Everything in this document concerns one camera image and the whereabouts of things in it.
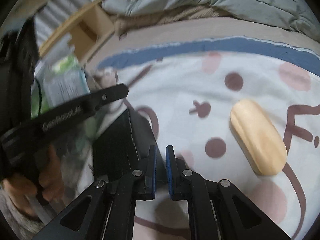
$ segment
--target human hand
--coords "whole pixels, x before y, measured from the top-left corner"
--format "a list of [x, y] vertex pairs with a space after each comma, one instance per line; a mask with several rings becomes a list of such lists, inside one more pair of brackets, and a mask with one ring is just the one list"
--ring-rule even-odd
[[[64, 185], [60, 171], [60, 160], [52, 145], [49, 146], [47, 154], [49, 161], [39, 175], [39, 183], [44, 188], [42, 196], [51, 202], [62, 198]], [[32, 218], [37, 217], [26, 198], [26, 195], [35, 196], [37, 194], [36, 186], [29, 179], [19, 173], [14, 173], [10, 178], [3, 180], [3, 186], [19, 212]]]

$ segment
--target black cable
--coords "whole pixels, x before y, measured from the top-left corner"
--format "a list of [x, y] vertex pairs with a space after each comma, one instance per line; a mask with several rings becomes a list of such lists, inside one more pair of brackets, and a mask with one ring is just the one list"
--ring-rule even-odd
[[38, 111], [38, 115], [40, 115], [41, 106], [42, 106], [42, 92], [41, 92], [41, 86], [40, 86], [40, 82], [39, 82], [39, 80], [38, 80], [36, 77], [34, 77], [34, 80], [36, 81], [37, 86], [38, 86], [38, 90], [39, 90], [39, 111]]

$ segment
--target gray blanket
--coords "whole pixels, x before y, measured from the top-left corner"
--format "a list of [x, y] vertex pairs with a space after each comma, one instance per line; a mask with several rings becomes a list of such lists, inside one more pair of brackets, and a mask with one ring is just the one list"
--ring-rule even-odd
[[137, 16], [183, 5], [209, 5], [242, 20], [302, 32], [320, 41], [320, 24], [304, 0], [106, 0], [102, 7], [110, 14]]

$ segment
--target wooden block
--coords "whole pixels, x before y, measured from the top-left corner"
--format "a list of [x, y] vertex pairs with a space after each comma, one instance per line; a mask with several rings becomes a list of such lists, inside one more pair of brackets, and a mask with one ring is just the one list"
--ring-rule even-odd
[[94, 5], [92, 9], [87, 11], [82, 20], [98, 36], [103, 36], [110, 30], [114, 31], [114, 26], [109, 16], [99, 5]]
[[75, 46], [75, 55], [78, 60], [81, 60], [82, 57], [95, 45], [95, 40], [92, 40], [79, 25], [76, 25], [73, 29], [70, 30], [72, 39], [69, 42], [69, 45]]
[[89, 51], [79, 60], [80, 65], [87, 64], [88, 61], [92, 59], [95, 55], [96, 51], [101, 48], [101, 46], [106, 42], [106, 40], [113, 34], [113, 31], [106, 33], [105, 35], [99, 37], [96, 44], [92, 46]]
[[282, 171], [287, 150], [261, 106], [249, 99], [237, 102], [231, 109], [230, 128], [256, 174], [270, 176]]
[[80, 21], [78, 26], [89, 36], [89, 38], [93, 41], [98, 40], [98, 35], [95, 33], [84, 21]]

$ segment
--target black gripper frame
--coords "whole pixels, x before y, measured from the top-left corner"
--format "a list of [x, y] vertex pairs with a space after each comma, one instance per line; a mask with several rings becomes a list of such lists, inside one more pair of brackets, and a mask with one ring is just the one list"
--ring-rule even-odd
[[166, 149], [169, 195], [187, 200], [192, 240], [290, 240], [229, 180], [204, 179]]
[[155, 198], [157, 151], [151, 145], [138, 169], [117, 181], [95, 181], [32, 239], [132, 239], [136, 201]]

